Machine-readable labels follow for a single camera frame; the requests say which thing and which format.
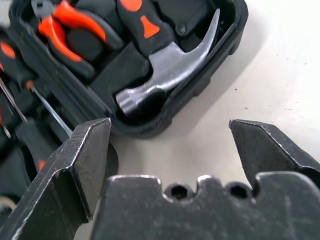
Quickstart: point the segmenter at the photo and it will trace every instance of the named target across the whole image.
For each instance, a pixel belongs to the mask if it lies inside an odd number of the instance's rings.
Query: hammer head
[[[192,75],[206,59],[217,36],[220,9],[212,18],[202,42],[192,51],[184,52],[172,42],[167,47],[151,54],[153,75],[145,84],[125,89],[116,95],[116,101],[127,116],[136,113],[146,100],[160,91],[168,92]]]

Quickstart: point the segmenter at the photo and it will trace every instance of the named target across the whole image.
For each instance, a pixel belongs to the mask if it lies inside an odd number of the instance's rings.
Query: white table surface
[[[164,187],[183,182],[195,189],[197,177],[206,174],[223,184],[248,183],[230,119],[274,124],[320,160],[319,10],[311,0],[246,2],[249,18],[238,50],[172,125],[152,139],[111,138],[119,174],[155,175]],[[0,1],[3,23],[7,9],[8,1]],[[90,224],[76,239],[89,235]]]

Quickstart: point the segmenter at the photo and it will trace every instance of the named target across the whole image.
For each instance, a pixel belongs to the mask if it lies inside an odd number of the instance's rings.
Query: tool kit
[[[210,83],[248,18],[243,0],[15,0],[11,37],[78,123],[146,138]]]
[[[14,0],[9,18],[0,196],[17,203],[79,124],[110,118],[113,134],[134,138],[168,127],[236,51],[248,9],[244,0]]]

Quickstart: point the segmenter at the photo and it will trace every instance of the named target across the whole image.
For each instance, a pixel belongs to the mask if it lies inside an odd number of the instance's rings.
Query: tool handle
[[[8,101],[10,102],[10,104],[12,105],[12,107],[14,107],[14,109],[16,110],[16,112],[18,113],[19,117],[21,118],[22,121],[26,122],[27,119],[26,117],[23,115],[23,113],[21,112],[21,110],[18,108],[14,97],[12,96],[11,92],[9,91],[9,89],[7,88],[7,86],[5,85],[4,81],[2,81],[2,79],[0,78],[0,88],[2,89],[4,95],[6,96],[6,98],[8,99]]]
[[[94,67],[68,48],[66,33],[58,21],[52,16],[46,17],[39,24],[38,30],[48,38],[50,50],[61,63],[86,79],[94,77]]]
[[[59,147],[46,130],[36,125],[33,119],[22,123],[15,134],[29,149],[38,172],[44,166],[47,158]]]
[[[174,31],[160,19],[151,0],[117,0],[117,9],[146,57],[177,41]]]
[[[0,165],[0,195],[12,196],[20,199],[31,181],[30,175],[34,174],[27,165],[29,162],[19,147],[9,151],[5,159],[1,159]]]
[[[23,62],[20,53],[4,39],[0,39],[0,69],[16,81],[21,89],[35,76]]]
[[[82,28],[96,34],[114,49],[124,47],[122,39],[104,19],[90,11],[75,9],[66,0],[56,7],[53,16],[69,28]]]

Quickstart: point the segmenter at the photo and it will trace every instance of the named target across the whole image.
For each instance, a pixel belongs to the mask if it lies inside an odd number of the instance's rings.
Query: screwdriver shaft
[[[5,126],[2,126],[2,128],[3,128],[3,131],[4,131],[5,135],[8,137],[8,139],[10,139],[11,138],[11,134],[10,134],[9,130]]]
[[[45,108],[49,111],[49,113],[54,117],[54,119],[60,124],[60,126],[64,129],[66,134],[70,137],[73,131],[67,126],[67,124],[62,120],[62,118],[58,115],[58,113],[53,109],[53,107],[45,100],[41,94],[37,91],[34,86],[31,86],[32,92],[37,95],[37,97],[41,100]]]
[[[18,113],[19,117],[26,123],[27,118],[25,117],[25,115],[23,115],[23,113],[20,111],[19,107],[17,106],[14,97],[11,95],[10,91],[8,90],[8,88],[6,87],[4,81],[2,81],[2,79],[0,78],[0,88],[2,89],[4,95],[6,96],[6,98],[9,100],[10,104],[15,108],[16,112]]]

